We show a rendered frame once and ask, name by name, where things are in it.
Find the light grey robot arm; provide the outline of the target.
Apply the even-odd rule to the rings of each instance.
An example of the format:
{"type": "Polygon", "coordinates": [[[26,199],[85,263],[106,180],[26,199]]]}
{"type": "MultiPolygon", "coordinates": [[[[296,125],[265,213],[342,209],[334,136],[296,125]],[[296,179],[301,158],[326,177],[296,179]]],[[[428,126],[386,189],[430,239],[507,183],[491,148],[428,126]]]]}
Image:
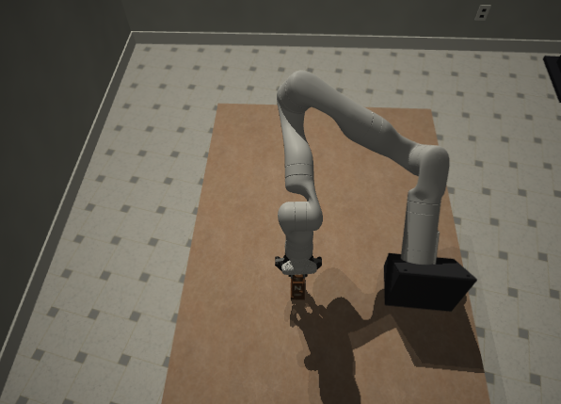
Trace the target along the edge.
{"type": "Polygon", "coordinates": [[[313,154],[304,134],[304,115],[310,107],[331,116],[350,140],[384,155],[419,176],[408,193],[401,259],[418,265],[436,265],[441,198],[450,159],[441,146],[424,145],[401,136],[373,111],[355,103],[316,75],[297,71],[279,87],[277,103],[284,144],[285,187],[306,202],[285,202],[278,212],[285,233],[288,262],[285,275],[313,274],[313,231],[323,222],[313,176],[313,154]]]}

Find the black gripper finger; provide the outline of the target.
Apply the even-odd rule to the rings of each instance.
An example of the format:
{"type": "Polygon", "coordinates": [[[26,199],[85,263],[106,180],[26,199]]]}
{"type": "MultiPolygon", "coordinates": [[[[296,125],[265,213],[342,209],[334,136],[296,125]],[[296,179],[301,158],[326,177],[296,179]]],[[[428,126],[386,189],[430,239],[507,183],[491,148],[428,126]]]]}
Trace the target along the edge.
{"type": "MultiPolygon", "coordinates": [[[[283,260],[284,258],[280,258],[279,256],[275,257],[275,266],[281,271],[281,266],[284,264],[283,260]]],[[[282,272],[282,271],[281,271],[282,272]]],[[[289,277],[291,277],[291,279],[293,279],[293,275],[288,275],[289,277]]]]}
{"type": "MultiPolygon", "coordinates": [[[[317,269],[322,266],[322,257],[313,258],[313,261],[316,263],[317,269]]],[[[305,277],[308,277],[308,274],[303,274],[303,279],[305,279],[305,277]]]]}

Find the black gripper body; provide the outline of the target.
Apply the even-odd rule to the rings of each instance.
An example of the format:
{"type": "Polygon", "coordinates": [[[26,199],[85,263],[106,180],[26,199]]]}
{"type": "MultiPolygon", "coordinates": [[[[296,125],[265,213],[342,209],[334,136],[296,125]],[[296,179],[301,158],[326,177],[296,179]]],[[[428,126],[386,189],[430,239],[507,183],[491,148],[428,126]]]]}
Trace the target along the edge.
{"type": "MultiPolygon", "coordinates": [[[[287,258],[286,254],[283,256],[283,258],[285,257],[285,259],[283,260],[283,263],[286,263],[289,261],[289,259],[287,258]]],[[[311,261],[313,261],[313,256],[309,259],[311,261]]]]}

